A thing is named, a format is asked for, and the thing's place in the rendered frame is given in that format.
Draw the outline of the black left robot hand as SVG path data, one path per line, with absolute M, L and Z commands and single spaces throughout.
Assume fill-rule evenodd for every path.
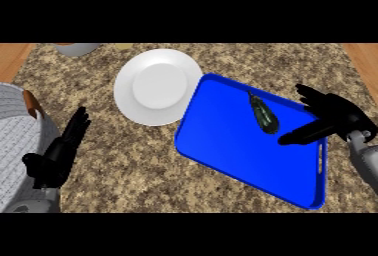
M 34 189 L 61 188 L 65 184 L 92 120 L 82 106 L 68 122 L 64 133 L 55 138 L 43 155 L 27 153 L 23 162 L 27 175 L 34 179 Z

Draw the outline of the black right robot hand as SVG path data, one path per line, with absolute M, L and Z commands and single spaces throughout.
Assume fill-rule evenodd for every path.
M 353 131 L 359 131 L 370 142 L 378 135 L 378 126 L 358 105 L 334 93 L 324 94 L 312 87 L 297 84 L 305 110 L 316 116 L 316 120 L 284 134 L 281 145 L 308 145 L 319 139 L 337 134 L 343 140 Z

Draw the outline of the dark green eggplant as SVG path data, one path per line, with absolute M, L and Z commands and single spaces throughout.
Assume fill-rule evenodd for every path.
M 262 131 L 275 134 L 280 130 L 280 120 L 262 98 L 249 92 L 250 105 Z

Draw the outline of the blue plastic tray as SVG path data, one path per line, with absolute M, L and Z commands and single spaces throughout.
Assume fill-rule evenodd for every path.
M 263 132 L 249 96 L 257 95 L 280 120 Z M 201 77 L 175 136 L 178 152 L 305 209 L 324 206 L 328 146 L 280 145 L 280 137 L 315 120 L 300 103 L 218 75 Z

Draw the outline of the white round plate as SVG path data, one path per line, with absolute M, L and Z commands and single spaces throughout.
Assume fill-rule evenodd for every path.
M 201 77 L 201 67 L 182 51 L 154 49 L 136 55 L 122 67 L 114 83 L 114 100 L 123 115 L 147 126 L 181 120 Z

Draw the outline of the grey round container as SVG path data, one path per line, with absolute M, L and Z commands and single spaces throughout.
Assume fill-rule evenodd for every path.
M 58 52 L 68 57 L 80 57 L 89 54 L 99 46 L 99 43 L 55 44 Z

